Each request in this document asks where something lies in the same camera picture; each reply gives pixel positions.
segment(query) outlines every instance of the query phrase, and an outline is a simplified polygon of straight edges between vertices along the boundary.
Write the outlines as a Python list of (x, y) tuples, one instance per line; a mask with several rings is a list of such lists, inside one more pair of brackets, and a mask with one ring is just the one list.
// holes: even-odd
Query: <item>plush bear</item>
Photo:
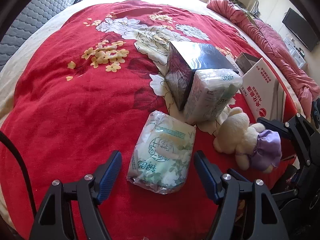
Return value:
[(236, 163), (242, 170), (249, 167), (270, 173), (281, 159), (281, 140), (277, 132), (266, 130), (263, 124), (249, 126), (249, 117), (240, 107), (231, 109), (222, 123), (213, 146), (218, 152), (236, 152)]

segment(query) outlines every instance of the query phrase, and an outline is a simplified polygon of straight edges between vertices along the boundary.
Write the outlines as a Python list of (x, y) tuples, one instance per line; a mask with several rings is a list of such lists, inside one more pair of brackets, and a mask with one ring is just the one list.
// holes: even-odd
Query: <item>yellow flower print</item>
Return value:
[(95, 53), (96, 51), (91, 47), (84, 51), (84, 54), (81, 56), (81, 58), (85, 58), (87, 60), (91, 55), (94, 55)]
[(108, 51), (106, 51), (106, 54), (108, 55), (108, 58), (113, 56), (113, 55), (111, 55), (111, 53), (117, 53), (117, 51), (116, 50), (108, 50)]
[(98, 64), (107, 64), (109, 62), (108, 60), (108, 55), (103, 52), (103, 51), (99, 51), (96, 53), (96, 57), (97, 57), (97, 63)]
[(120, 65), (120, 63), (124, 63), (125, 60), (123, 58), (111, 58), (110, 62), (117, 63), (117, 65)]
[(99, 63), (97, 62), (97, 58), (96, 57), (92, 57), (91, 61), (92, 61), (92, 63), (90, 64), (90, 66), (93, 65), (93, 68), (97, 68), (99, 66)]
[(123, 44), (125, 44), (126, 42), (123, 42), (123, 41), (117, 41), (117, 42), (113, 42), (111, 43), (112, 45), (116, 44), (118, 46), (122, 46)]
[(103, 40), (101, 42), (98, 42), (98, 45), (96, 45), (96, 48), (99, 47), (100, 45), (105, 45), (107, 43), (109, 43), (109, 41), (107, 41), (107, 40)]
[(112, 63), (111, 65), (106, 66), (107, 72), (117, 72), (118, 69), (121, 69), (121, 67), (117, 63)]
[(170, 25), (162, 25), (162, 27), (168, 28), (169, 30), (172, 30), (172, 31), (174, 30), (174, 28)]
[(74, 63), (73, 61), (68, 63), (68, 68), (74, 69), (76, 67), (76, 63)]
[(215, 46), (215, 48), (218, 50), (218, 51), (220, 51), (220, 52), (222, 52), (224, 55), (230, 55), (233, 59), (235, 59), (236, 57), (234, 57), (233, 55), (232, 55), (232, 53), (231, 53), (231, 50), (229, 49), (229, 48), (227, 48), (227, 47), (225, 47), (227, 50), (225, 50), (225, 49), (221, 49), (221, 48), (219, 48), (218, 46)]
[(99, 51), (103, 51), (103, 46), (102, 45), (98, 45), (98, 47), (95, 49), (95, 52), (99, 52)]
[(166, 15), (166, 14), (162, 14), (162, 15), (158, 15), (158, 14), (151, 14), (149, 15), (149, 18), (153, 21), (172, 21), (172, 17)]
[(120, 57), (127, 57), (127, 54), (129, 54), (129, 51), (126, 49), (117, 50), (116, 56), (117, 58)]
[(116, 18), (115, 13), (114, 12), (110, 12), (108, 15), (106, 15), (106, 18)]
[(112, 45), (104, 46), (103, 48), (105, 49), (105, 51), (108, 51), (108, 50), (114, 50), (117, 47), (118, 46), (116, 44), (112, 44)]
[(98, 26), (101, 22), (102, 20), (95, 20), (93, 21), (92, 25)]

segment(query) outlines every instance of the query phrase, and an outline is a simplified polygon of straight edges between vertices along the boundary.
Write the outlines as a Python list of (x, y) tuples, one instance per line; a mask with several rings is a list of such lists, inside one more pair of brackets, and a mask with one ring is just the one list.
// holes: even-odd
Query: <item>floral blanket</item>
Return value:
[[(213, 44), (229, 60), (241, 52), (261, 57), (239, 32), (209, 16), (138, 0), (99, 4), (74, 14), (35, 52), (20, 77), (14, 107), (2, 131), (26, 163), (39, 207), (50, 183), (80, 179), (120, 150), (123, 165), (112, 193), (99, 208), (112, 239), (191, 240), (208, 232), (217, 206), (205, 194), (193, 161), (182, 189), (155, 194), (126, 181), (134, 146), (151, 112), (182, 119), (164, 81), (169, 41)], [(230, 106), (253, 117), (241, 94)], [(237, 169), (234, 156), (218, 154), (214, 123), (196, 129), (193, 152), (203, 150), (224, 172)], [(28, 239), (32, 213), (20, 169), (0, 146), (0, 183), (19, 234)], [(242, 172), (272, 187), (283, 174)], [(78, 238), (86, 239), (74, 207)]]

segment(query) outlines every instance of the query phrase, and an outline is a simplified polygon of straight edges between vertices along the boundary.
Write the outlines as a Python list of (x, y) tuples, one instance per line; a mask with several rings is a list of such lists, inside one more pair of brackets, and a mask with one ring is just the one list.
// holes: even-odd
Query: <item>black box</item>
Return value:
[(232, 69), (239, 71), (214, 46), (191, 41), (171, 41), (167, 61), (167, 82), (173, 98), (181, 111), (188, 99), (193, 76), (198, 69)]
[(248, 53), (241, 52), (240, 55), (237, 57), (236, 64), (241, 69), (243, 74), (246, 74), (247, 71), (252, 68), (260, 59), (252, 56)]

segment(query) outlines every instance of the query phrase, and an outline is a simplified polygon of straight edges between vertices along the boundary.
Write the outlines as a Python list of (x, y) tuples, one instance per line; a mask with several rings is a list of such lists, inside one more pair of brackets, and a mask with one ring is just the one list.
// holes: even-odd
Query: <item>black cable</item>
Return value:
[(25, 184), (27, 186), (27, 191), (28, 191), (28, 195), (29, 195), (29, 200), (30, 200), (30, 205), (31, 205), (33, 217), (35, 217), (36, 213), (37, 213), (36, 203), (35, 203), (35, 199), (33, 197), (33, 192), (32, 192), (32, 187), (31, 187), (31, 182), (30, 182), (28, 170), (27, 170), (27, 167), (22, 159), (22, 156), (19, 153), (18, 149), (14, 146), (12, 141), (10, 141), (10, 139), (1, 131), (0, 131), (0, 141), (4, 144), (4, 146), (7, 147), (7, 149), (16, 158), (16, 160), (20, 166)]

